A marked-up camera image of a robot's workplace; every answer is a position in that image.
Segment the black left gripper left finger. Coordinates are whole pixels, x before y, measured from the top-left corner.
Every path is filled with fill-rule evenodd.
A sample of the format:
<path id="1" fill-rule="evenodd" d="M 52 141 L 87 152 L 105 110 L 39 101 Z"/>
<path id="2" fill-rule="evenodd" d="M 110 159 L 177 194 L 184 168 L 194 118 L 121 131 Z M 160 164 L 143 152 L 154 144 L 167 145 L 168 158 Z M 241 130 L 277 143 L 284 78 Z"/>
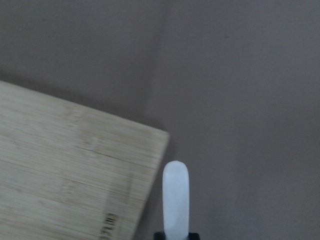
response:
<path id="1" fill-rule="evenodd" d="M 153 240 L 165 240 L 165 233 L 163 231 L 155 232 L 153 234 Z"/>

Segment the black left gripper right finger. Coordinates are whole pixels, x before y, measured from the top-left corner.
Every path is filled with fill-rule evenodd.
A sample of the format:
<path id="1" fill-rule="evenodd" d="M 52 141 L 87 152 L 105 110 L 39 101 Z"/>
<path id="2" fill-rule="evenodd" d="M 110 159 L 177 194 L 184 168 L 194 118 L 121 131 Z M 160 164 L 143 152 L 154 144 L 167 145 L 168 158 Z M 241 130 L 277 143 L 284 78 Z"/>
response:
<path id="1" fill-rule="evenodd" d="M 189 232 L 188 240 L 200 240 L 200 235 L 197 232 Z"/>

